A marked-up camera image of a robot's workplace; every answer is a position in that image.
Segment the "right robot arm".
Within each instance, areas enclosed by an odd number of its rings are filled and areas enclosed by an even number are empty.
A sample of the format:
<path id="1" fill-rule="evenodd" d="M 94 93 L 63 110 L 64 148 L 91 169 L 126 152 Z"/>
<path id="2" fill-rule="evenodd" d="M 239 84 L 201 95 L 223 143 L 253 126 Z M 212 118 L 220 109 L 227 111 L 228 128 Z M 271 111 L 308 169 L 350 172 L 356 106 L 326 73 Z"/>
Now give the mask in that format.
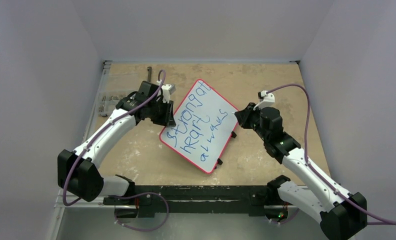
<path id="1" fill-rule="evenodd" d="M 281 175 L 267 184 L 273 196 L 312 217 L 330 240 L 348 240 L 368 225 L 366 198 L 359 192 L 351 193 L 305 158 L 304 148 L 284 131 L 278 109 L 259 109 L 251 102 L 234 116 L 240 127 L 260 137 L 272 158 L 305 184 L 299 186 Z"/>

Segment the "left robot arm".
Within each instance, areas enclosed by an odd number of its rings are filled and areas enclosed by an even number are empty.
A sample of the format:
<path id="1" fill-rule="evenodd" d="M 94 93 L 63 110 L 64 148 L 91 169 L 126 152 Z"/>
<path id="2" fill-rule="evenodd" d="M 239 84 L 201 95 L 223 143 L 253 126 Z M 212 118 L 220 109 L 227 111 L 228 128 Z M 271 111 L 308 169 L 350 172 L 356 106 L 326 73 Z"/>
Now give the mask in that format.
<path id="1" fill-rule="evenodd" d="M 161 82 L 156 85 L 143 81 L 137 91 L 122 98 L 115 105 L 106 122 L 74 150 L 62 150 L 57 157 L 57 180 L 62 188 L 63 204 L 72 193 L 78 200 L 91 202 L 97 197 L 130 197 L 135 183 L 121 175 L 101 176 L 99 167 L 107 154 L 140 121 L 150 119 L 155 125 L 174 127 L 175 86 Z"/>

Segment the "pink framed whiteboard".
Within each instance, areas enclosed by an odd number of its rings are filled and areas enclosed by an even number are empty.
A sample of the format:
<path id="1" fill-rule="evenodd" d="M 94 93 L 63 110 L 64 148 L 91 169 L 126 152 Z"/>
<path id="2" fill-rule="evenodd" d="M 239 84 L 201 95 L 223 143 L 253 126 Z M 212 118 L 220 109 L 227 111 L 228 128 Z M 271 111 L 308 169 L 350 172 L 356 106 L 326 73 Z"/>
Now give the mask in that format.
<path id="1" fill-rule="evenodd" d="M 212 86 L 198 79 L 174 112 L 175 127 L 165 127 L 159 140 L 206 174 L 230 134 L 238 125 L 232 112 L 238 109 Z"/>

